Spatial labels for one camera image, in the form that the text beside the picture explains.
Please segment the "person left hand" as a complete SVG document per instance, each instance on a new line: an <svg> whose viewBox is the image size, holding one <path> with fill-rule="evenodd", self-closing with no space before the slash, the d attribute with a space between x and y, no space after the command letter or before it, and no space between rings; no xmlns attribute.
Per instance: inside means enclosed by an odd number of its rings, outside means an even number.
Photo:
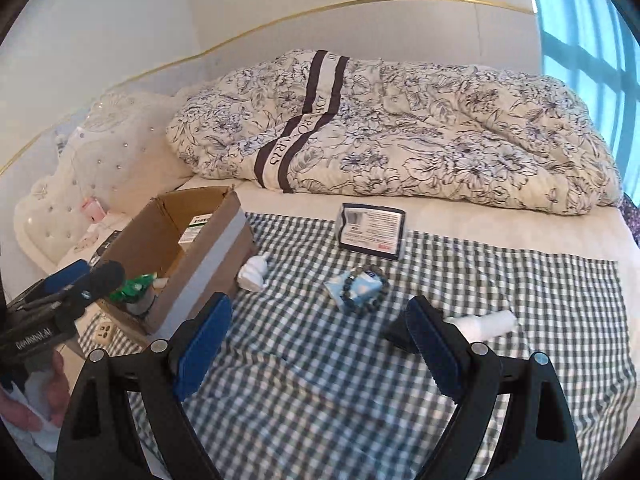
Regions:
<svg viewBox="0 0 640 480"><path fill-rule="evenodd" d="M37 372L25 384L26 402L8 396L1 390L1 418L18 429L39 432L43 421L61 428L70 403L70 382L65 375L64 358L52 351L51 364Z"/></svg>

